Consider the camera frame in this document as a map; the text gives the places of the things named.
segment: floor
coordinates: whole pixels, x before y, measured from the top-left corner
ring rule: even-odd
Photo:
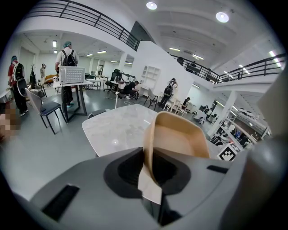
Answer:
[[[44,103],[61,102],[61,95],[55,95],[52,87],[45,90],[48,98],[43,98]],[[84,91],[87,113],[98,109],[114,109],[115,100],[107,96],[103,90]],[[120,100],[117,107],[127,106],[124,101]],[[140,98],[137,103],[143,104],[144,101],[145,98]],[[57,111],[59,121],[55,114],[49,115],[56,132],[54,135],[50,128],[45,128],[32,106],[28,106],[28,109],[29,112],[20,119],[18,135],[0,145],[0,157],[1,169],[12,190],[30,200],[47,182],[71,166],[94,158],[96,154],[81,126],[86,116],[74,116],[69,124],[65,124],[60,111]],[[185,115],[185,118],[197,124],[190,114]],[[211,124],[205,122],[199,126],[206,133]]]

